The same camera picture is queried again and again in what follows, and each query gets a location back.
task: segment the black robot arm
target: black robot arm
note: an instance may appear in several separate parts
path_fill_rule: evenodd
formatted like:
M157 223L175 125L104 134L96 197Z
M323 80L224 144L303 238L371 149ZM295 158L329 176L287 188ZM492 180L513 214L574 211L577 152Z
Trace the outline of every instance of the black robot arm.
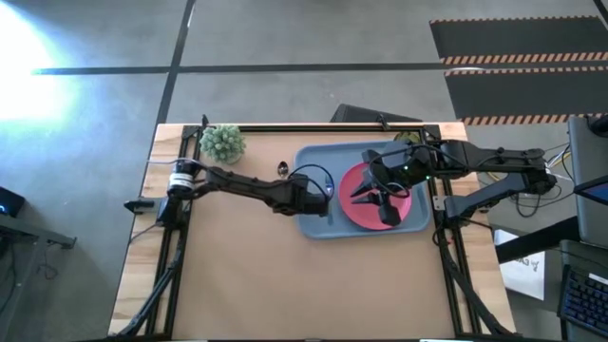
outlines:
M383 153L368 150L363 153L369 168L363 182L352 192L358 197L376 189L353 203L373 203L378 215L387 225L400 223L398 211L389 196L406 197L415 184L431 177L455 180L471 172L501 172L507 177L468 196L445 198L446 219L470 218L477 209L491 207L517 193L542 195L557 182L545 171L544 151L541 149L505 150L479 148L470 142L444 140L417 144L408 140L390 142Z
M200 170L205 171L205 179L197 182L194 179ZM322 189L319 189L321 193L310 193L307 190L310 181L306 175L297 173L286 180L265 181L197 161L179 161L171 175L167 195L175 200L195 200L210 192L222 191L262 200L274 213L286 216L327 216L329 196Z

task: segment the pink plate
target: pink plate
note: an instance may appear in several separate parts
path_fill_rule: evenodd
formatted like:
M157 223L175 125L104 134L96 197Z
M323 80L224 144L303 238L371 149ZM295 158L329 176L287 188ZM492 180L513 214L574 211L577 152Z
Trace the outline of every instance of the pink plate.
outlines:
M364 162L352 167L342 178L340 182L340 189L338 191L338 197L340 199L340 205L342 210L349 219L361 227L372 229L372 230L386 230L393 228L387 224L382 223L380 217L378 217L378 207L373 204L352 204L352 201L361 197L366 196L363 194L358 197L351 198L352 191L361 184L363 181L363 172L368 172L368 165ZM409 212L411 207L411 197L406 199L398 199L396 197L390 198L390 203L399 210L399 216L403 220Z

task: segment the green plant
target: green plant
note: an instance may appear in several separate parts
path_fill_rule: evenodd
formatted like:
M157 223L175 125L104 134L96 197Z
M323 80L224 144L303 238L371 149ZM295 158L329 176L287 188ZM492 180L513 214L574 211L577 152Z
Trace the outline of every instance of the green plant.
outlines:
M234 124L207 127L202 132L200 151L216 162L237 162L245 152L243 136Z

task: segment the blue tray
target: blue tray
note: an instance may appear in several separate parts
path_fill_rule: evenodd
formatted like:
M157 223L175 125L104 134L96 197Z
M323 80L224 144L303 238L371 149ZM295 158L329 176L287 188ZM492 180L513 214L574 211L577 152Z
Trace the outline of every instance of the blue tray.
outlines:
M382 152L388 142L351 142L324 145L310 145L302 148L295 155L295 167L315 163L325 167L332 174L334 196L330 202L330 214L320 218L314 215L297 215L297 226L302 234L308 238L351 238L369 237L384 234L420 232L427 228L430 222L430 207L427 192L427 183L422 182L411 188L411 207L406 218L397 226L389 230L372 231L352 222L342 210L338 199L338 188L344 174L354 165L362 162L361 153L372 149ZM325 186L325 173L316 167L305 167L298 173L307 175L317 181L322 188ZM313 184L309 184L309 191L318 193Z

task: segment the concrete floor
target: concrete floor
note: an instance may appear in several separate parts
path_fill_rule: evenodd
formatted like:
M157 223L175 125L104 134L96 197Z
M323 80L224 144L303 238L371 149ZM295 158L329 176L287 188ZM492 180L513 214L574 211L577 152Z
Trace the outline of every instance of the concrete floor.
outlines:
M0 185L24 195L23 218L77 236L49 250L60 275L27 289L14 341L103 337L166 76L29 76L33 67L169 66L185 0L0 0ZM428 20L598 15L591 0L198 0L183 66L438 62ZM440 71L181 75L167 121L326 122L340 103L453 121ZM470 127L477 144L551 147L564 124ZM572 185L561 180L564 194ZM528 219L504 201L490 213L531 232L575 212L573 199ZM518 330L557 338L554 313L511 295Z

